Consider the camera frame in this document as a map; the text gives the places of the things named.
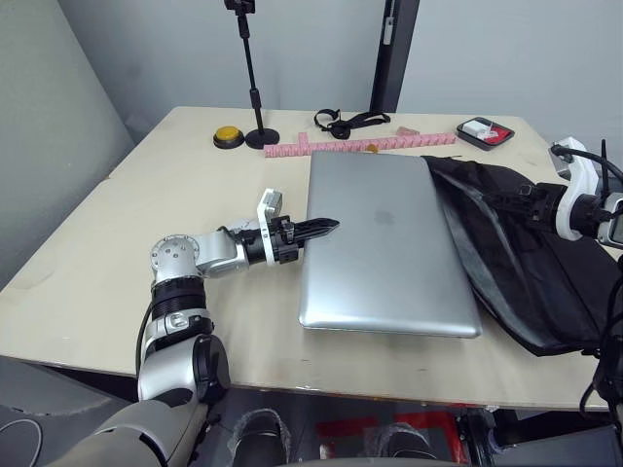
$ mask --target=microphone stand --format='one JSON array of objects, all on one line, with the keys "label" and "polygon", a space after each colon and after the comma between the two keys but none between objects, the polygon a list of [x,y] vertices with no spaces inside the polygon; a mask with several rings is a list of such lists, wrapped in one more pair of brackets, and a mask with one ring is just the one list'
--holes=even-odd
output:
[{"label": "microphone stand", "polygon": [[242,42],[244,43],[244,56],[246,57],[246,67],[249,70],[249,81],[251,82],[251,107],[255,111],[255,120],[257,121],[257,129],[249,131],[245,136],[246,145],[253,149],[263,149],[265,144],[276,144],[279,142],[279,133],[274,129],[264,128],[262,122],[262,101],[260,100],[260,92],[255,86],[255,75],[253,74],[253,63],[251,61],[251,50],[249,49],[249,24],[246,21],[246,14],[241,9],[236,9],[238,17],[238,31]]}]

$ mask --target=red floor marking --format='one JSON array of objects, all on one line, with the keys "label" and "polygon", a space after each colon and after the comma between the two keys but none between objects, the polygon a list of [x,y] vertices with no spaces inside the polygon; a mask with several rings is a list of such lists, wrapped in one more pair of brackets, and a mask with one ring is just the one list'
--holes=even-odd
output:
[{"label": "red floor marking", "polygon": [[463,452],[463,447],[458,438],[457,425],[455,418],[449,412],[422,412],[422,413],[401,413],[393,417],[394,421],[409,423],[414,428],[435,428],[444,430],[452,460],[459,464],[468,464],[469,461]]},{"label": "red floor marking", "polygon": [[315,432],[320,438],[338,438],[361,435],[364,428],[378,425],[379,422],[373,416],[349,420],[321,421],[315,425]]}]

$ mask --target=gray wall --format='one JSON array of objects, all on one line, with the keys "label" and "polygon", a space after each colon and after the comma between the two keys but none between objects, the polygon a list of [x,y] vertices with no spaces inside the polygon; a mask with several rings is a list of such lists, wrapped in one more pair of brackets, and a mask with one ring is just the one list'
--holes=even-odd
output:
[{"label": "gray wall", "polygon": [[623,2],[421,0],[401,112],[517,115],[623,162]]},{"label": "gray wall", "polygon": [[0,289],[132,147],[56,1],[0,0]]},{"label": "gray wall", "polygon": [[[59,3],[135,140],[178,105],[250,106],[236,17],[222,0]],[[264,107],[367,110],[384,5],[258,1],[249,27]]]}]

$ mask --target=camera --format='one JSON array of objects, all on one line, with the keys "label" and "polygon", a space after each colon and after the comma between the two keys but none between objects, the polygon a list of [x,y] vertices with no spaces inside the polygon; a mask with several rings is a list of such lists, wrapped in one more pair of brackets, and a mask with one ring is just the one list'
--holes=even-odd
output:
[{"label": "camera", "polygon": [[237,16],[255,13],[255,0],[225,0],[225,8],[234,10]]}]

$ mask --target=shoe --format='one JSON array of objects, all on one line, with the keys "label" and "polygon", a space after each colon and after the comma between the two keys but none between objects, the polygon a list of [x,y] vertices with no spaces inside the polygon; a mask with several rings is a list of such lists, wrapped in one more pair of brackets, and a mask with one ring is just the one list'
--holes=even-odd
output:
[{"label": "shoe", "polygon": [[436,459],[424,435],[407,423],[385,427],[379,439],[380,457]]}]

